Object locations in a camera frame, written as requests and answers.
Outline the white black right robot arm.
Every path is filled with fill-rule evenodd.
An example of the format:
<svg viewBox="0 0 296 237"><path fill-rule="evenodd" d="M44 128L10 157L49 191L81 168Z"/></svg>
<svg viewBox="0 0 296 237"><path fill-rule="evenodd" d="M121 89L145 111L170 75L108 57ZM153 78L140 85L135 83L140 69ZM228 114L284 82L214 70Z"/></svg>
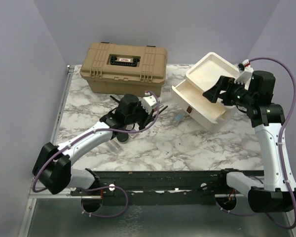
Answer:
<svg viewBox="0 0 296 237"><path fill-rule="evenodd" d="M286 150L285 116L279 104L272 103L275 76L266 71L251 74L249 88L235 78L220 76L216 84L203 93L214 103L218 99L224 105L246 109L257 135L264 167L264 182L260 183L243 172L228 169L217 180L222 193L235 189L244 195L255 213L289 212L296 206L296 182L291 173Z"/></svg>

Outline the white drawer organizer box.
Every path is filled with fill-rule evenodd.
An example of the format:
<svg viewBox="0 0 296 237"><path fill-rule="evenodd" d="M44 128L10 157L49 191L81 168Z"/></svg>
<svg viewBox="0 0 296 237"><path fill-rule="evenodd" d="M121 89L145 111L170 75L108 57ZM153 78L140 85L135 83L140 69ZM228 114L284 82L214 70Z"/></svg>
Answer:
<svg viewBox="0 0 296 237"><path fill-rule="evenodd" d="M228 86L247 89L253 73L249 60L236 67L214 52L206 54L186 73L187 80L200 91L200 124L210 133L218 132L236 114L237 108L225 105L220 97Z"/></svg>

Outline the thin black makeup brush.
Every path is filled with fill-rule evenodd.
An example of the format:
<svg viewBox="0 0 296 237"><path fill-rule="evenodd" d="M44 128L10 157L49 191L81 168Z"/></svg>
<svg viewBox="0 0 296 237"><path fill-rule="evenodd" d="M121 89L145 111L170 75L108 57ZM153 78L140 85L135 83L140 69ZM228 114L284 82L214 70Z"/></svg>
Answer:
<svg viewBox="0 0 296 237"><path fill-rule="evenodd" d="M168 108L168 106L161 106L161 107L159 107L159 109L157 109L157 108L155 108L154 109L154 111L157 113L157 111L159 111L158 112L158 114L161 114L164 110L166 110Z"/></svg>

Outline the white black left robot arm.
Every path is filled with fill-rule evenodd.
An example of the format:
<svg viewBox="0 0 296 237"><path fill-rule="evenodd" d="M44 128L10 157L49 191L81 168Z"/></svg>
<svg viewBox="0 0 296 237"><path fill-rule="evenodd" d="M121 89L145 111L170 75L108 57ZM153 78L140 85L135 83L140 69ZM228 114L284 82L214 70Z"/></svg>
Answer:
<svg viewBox="0 0 296 237"><path fill-rule="evenodd" d="M138 133L148 130L156 122L159 110L160 101L151 91L146 91L142 99L126 94L118 100L116 108L103 115L82 134L58 145L46 143L32 170L33 192L40 192L36 184L41 182L44 186L42 190L49 190L53 195L65 188L79 188L89 195L95 194L99 189L99 177L87 168L73 169L73 164L98 145L112 140L117 135L131 134L132 131L126 129L128 125L138 125Z"/></svg>

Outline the white pull-out drawer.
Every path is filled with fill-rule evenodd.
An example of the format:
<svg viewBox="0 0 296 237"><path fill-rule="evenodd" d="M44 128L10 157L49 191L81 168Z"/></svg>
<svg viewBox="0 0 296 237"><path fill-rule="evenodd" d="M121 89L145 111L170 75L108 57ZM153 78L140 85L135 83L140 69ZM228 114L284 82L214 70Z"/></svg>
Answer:
<svg viewBox="0 0 296 237"><path fill-rule="evenodd" d="M222 124L236 113L235 106L226 107L220 102L211 103L203 90L188 80L172 86L172 100L189 116L204 126Z"/></svg>

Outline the black fluffy powder brush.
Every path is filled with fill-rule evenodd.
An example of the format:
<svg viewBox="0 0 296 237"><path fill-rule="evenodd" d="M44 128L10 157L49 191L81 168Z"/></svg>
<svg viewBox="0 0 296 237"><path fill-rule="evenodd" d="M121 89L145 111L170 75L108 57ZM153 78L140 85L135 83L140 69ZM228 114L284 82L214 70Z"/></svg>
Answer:
<svg viewBox="0 0 296 237"><path fill-rule="evenodd" d="M110 96L110 98L112 99L112 100L114 100L115 102L117 102L118 104L120 104L120 100L118 99L118 98L116 98L116 97L114 97L114 96Z"/></svg>

